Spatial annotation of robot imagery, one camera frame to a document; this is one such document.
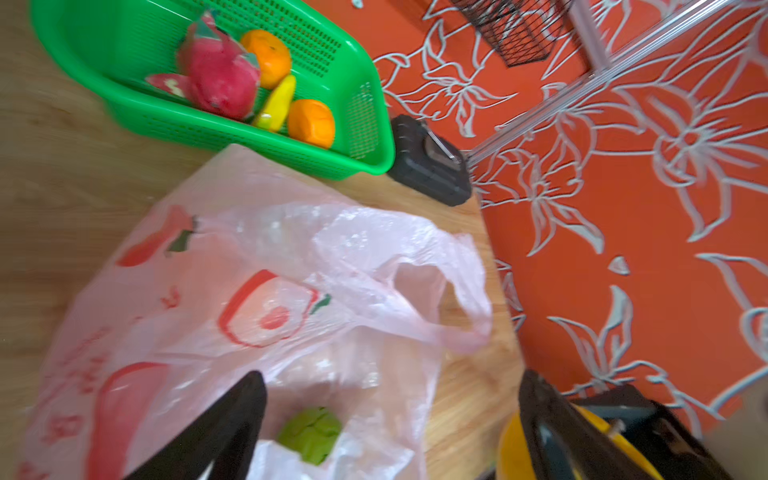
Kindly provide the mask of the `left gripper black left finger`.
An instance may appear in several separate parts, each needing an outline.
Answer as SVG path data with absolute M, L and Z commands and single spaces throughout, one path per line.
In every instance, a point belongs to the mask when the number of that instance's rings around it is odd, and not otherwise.
M 247 373 L 130 479 L 245 479 L 267 406 L 258 371 Z

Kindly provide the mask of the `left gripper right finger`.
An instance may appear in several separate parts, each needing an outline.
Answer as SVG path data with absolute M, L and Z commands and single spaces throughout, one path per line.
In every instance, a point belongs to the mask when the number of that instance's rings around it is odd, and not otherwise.
M 527 435 L 535 435 L 533 455 L 542 445 L 539 431 L 546 426 L 561 443 L 587 479 L 648 479 L 592 427 L 540 374 L 527 369 L 518 392 L 520 415 Z M 538 479 L 549 479 L 544 467 L 534 461 Z

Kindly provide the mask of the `green fruit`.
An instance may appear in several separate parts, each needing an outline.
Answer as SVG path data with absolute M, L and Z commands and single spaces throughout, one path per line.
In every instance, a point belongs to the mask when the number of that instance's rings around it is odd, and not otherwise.
M 319 466 L 332 453 L 342 428 L 340 419 L 327 407 L 307 408 L 283 425 L 277 442 L 298 453 L 305 463 Z

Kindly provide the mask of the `pink plastic bag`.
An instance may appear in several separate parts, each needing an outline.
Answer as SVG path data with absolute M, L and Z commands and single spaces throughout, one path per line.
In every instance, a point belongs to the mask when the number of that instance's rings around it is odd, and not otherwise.
M 247 373 L 267 406 L 250 479 L 422 479 L 446 351 L 493 314 L 467 235 L 365 207 L 238 145 L 158 202 L 71 304 L 14 475 L 123 479 Z M 277 442 L 343 428 L 319 466 Z

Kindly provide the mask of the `orange fruit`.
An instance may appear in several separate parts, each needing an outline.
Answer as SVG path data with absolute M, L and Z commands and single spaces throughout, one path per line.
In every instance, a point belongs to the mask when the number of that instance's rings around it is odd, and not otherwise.
M 335 140 L 335 120 L 324 103 L 300 99 L 294 101 L 287 117 L 288 135 L 294 139 L 323 149 L 329 149 Z
M 275 35 L 266 30 L 250 30 L 240 43 L 253 53 L 261 69 L 261 86 L 273 90 L 291 73 L 292 58 L 288 47 Z

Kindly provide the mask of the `red dragon fruit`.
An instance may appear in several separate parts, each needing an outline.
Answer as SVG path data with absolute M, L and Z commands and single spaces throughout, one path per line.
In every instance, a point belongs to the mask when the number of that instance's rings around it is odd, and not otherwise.
M 237 121 L 253 116 L 261 83 L 258 59 L 218 28 L 212 10 L 189 25 L 176 59 L 176 73 L 150 75 L 145 81 L 218 116 Z

